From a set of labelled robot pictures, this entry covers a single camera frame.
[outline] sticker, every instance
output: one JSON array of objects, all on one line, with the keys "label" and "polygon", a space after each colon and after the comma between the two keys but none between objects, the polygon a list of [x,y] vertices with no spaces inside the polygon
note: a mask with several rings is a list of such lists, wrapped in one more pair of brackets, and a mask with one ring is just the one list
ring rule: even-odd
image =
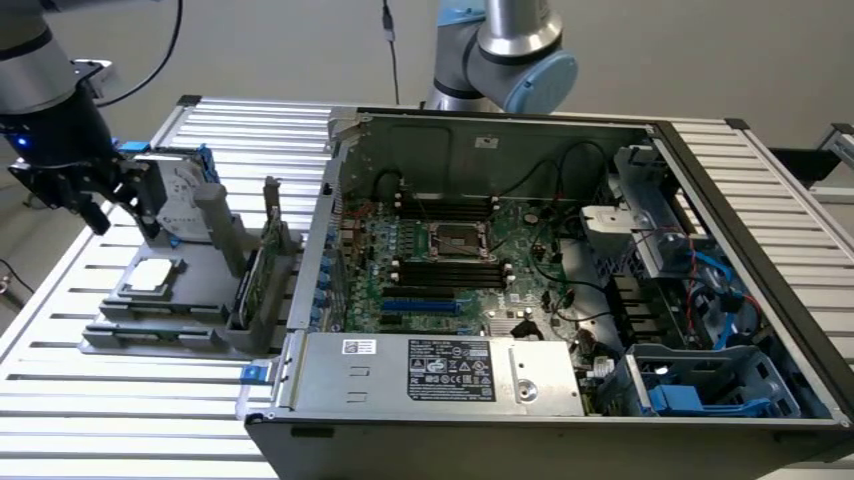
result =
[{"label": "sticker", "polygon": [[498,148],[498,138],[496,137],[477,137],[476,148],[490,148],[496,150]]},{"label": "sticker", "polygon": [[345,340],[343,355],[374,355],[377,353],[377,339]]},{"label": "sticker", "polygon": [[410,340],[409,367],[407,394],[413,400],[496,401],[489,341]]}]

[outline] aluminum extrusion table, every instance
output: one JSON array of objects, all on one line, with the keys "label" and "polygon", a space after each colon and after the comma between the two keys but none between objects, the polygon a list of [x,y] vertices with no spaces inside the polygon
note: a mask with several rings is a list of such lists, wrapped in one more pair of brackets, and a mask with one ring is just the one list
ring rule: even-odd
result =
[{"label": "aluminum extrusion table", "polygon": [[[330,109],[203,98],[175,109],[153,144],[206,143],[214,149],[229,203],[249,227],[265,221],[263,179],[279,177],[285,218],[306,234],[329,160]],[[720,120],[669,120],[854,363],[848,234],[749,131]],[[235,419],[242,362],[78,352],[83,328],[142,243],[127,214],[113,210],[110,219],[114,227],[103,237],[89,229],[81,233],[0,338],[0,479],[274,479]],[[261,406],[269,396],[270,387],[251,387],[251,404]],[[766,479],[853,475],[849,457],[833,465],[802,464]]]}]

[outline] power supply label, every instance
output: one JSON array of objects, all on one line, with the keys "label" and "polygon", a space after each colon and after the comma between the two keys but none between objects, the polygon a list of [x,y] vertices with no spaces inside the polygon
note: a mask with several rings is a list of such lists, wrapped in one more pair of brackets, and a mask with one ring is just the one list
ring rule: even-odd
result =
[{"label": "power supply label", "polygon": [[422,402],[494,402],[490,342],[410,340],[410,398]]}]

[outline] robotic arm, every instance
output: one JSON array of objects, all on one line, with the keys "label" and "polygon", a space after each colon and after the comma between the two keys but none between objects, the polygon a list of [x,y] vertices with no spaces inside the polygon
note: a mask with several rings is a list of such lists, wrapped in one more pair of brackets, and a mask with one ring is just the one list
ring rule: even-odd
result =
[{"label": "robotic arm", "polygon": [[0,133],[21,155],[10,172],[51,208],[78,213],[95,233],[110,221],[95,193],[122,205],[147,236],[158,211],[150,167],[123,161],[98,111],[86,77],[75,69],[43,13],[106,0],[12,0],[0,7]]},{"label": "robotic arm", "polygon": [[426,108],[552,113],[578,64],[546,0],[442,0],[434,91]]}]

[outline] blue pcie slot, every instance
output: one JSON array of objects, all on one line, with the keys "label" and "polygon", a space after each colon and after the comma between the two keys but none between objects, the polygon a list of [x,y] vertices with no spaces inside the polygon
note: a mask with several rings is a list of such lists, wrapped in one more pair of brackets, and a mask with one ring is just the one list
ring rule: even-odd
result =
[{"label": "blue pcie slot", "polygon": [[460,315],[461,305],[457,302],[385,300],[383,312],[445,313],[448,315]]}]

